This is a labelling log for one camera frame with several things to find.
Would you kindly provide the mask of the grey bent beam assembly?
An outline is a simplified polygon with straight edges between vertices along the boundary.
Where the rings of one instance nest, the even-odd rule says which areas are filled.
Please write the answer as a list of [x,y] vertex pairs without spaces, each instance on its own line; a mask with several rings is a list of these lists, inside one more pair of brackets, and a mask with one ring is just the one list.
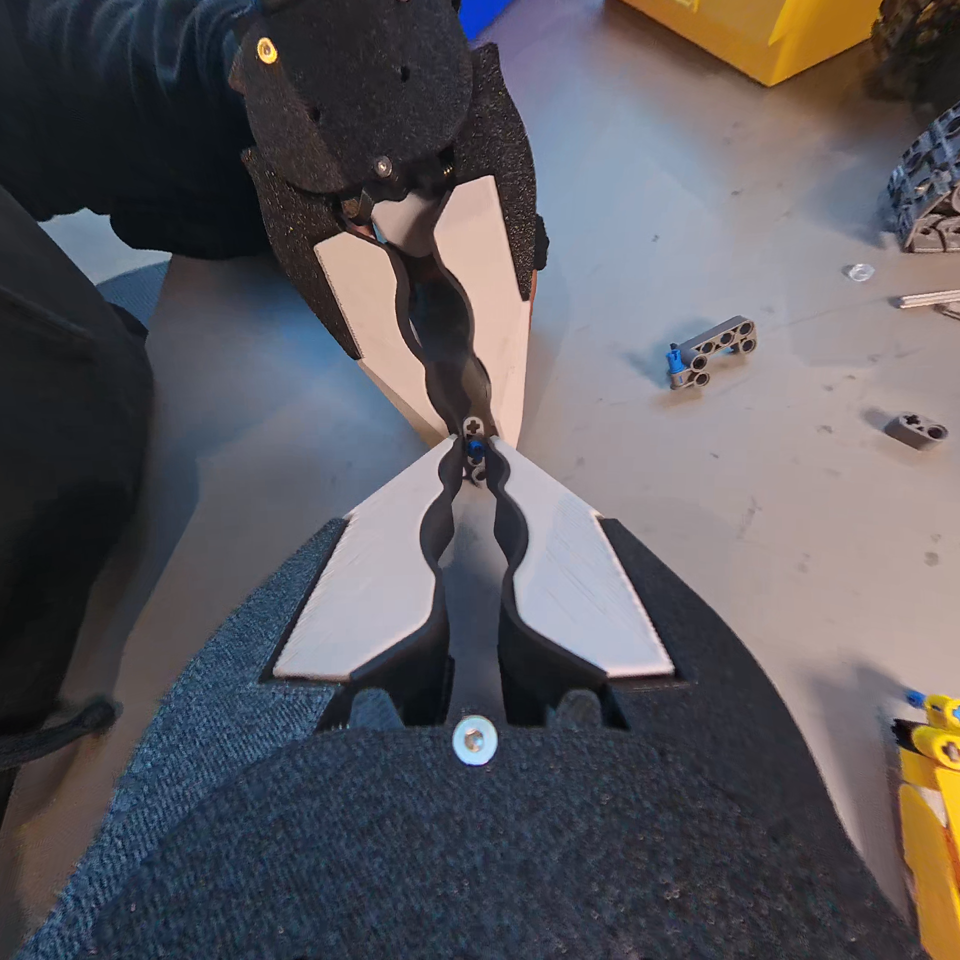
[[671,342],[665,354],[669,387],[676,392],[704,388],[711,381],[715,356],[751,354],[757,345],[757,325],[744,316],[718,323],[682,343]]

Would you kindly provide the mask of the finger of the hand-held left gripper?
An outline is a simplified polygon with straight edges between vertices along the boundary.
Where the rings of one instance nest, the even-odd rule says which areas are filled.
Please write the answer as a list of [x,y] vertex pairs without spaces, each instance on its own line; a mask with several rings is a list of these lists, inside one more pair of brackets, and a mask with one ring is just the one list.
[[318,242],[314,254],[359,353],[358,365],[420,438],[450,426],[428,394],[426,354],[411,321],[411,286],[390,246],[351,232]]
[[472,350],[489,380],[493,424],[500,437],[516,445],[522,432],[531,304],[522,298],[492,175],[453,189],[434,226],[434,246],[469,307]]

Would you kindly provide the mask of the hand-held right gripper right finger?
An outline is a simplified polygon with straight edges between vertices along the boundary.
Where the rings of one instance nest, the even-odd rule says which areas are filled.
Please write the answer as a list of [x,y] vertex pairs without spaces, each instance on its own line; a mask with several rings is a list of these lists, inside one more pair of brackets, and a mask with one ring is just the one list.
[[505,439],[486,445],[493,534],[506,562],[497,658],[508,723],[545,726],[571,691],[625,726],[616,691],[670,689],[676,666],[590,504]]

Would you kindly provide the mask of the yellow parts bin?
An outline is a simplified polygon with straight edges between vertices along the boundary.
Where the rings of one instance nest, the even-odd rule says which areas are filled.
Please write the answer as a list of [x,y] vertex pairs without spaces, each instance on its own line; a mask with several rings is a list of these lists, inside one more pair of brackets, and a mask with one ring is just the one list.
[[880,1],[628,1],[772,88],[869,40]]

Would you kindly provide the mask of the person's left forearm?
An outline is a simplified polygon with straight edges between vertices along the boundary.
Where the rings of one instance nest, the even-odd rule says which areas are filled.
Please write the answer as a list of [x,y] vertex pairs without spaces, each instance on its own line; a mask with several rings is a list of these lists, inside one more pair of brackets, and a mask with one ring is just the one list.
[[1,3],[2,186],[39,222],[91,210],[133,249],[269,246],[229,76],[251,2]]

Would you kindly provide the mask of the yellow tracked brick bulldozer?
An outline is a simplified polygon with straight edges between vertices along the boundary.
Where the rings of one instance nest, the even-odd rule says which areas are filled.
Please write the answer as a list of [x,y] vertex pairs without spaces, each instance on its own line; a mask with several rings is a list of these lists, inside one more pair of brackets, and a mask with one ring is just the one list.
[[959,3],[883,1],[870,34],[870,91],[932,119],[887,184],[890,226],[911,254],[958,252]]

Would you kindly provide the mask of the grey desk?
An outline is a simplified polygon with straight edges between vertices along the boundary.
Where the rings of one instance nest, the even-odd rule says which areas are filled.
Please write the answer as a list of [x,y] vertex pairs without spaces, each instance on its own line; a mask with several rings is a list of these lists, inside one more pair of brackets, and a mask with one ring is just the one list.
[[[627,526],[736,631],[806,737],[900,911],[886,720],[958,696],[958,321],[892,299],[958,287],[956,255],[882,234],[926,125],[866,94],[868,46],[765,89],[620,2],[515,2],[499,46],[550,239],[521,452]],[[83,212],[45,231],[146,312],[156,414],[138,514],[64,682],[111,692],[107,735],[19,774],[2,831],[2,958],[54,906],[158,702],[315,531],[425,450],[270,259],[121,246]],[[873,278],[849,280],[869,263]],[[757,346],[671,390],[671,343],[736,316]],[[917,413],[949,436],[883,432]]]

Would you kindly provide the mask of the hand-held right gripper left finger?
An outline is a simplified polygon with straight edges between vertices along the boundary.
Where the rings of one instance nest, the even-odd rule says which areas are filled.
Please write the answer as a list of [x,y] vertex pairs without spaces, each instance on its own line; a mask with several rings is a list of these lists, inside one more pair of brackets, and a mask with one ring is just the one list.
[[327,725],[367,689],[387,691],[408,726],[446,719],[453,666],[439,561],[460,488],[461,438],[449,437],[344,518],[271,664],[275,681],[339,688]]

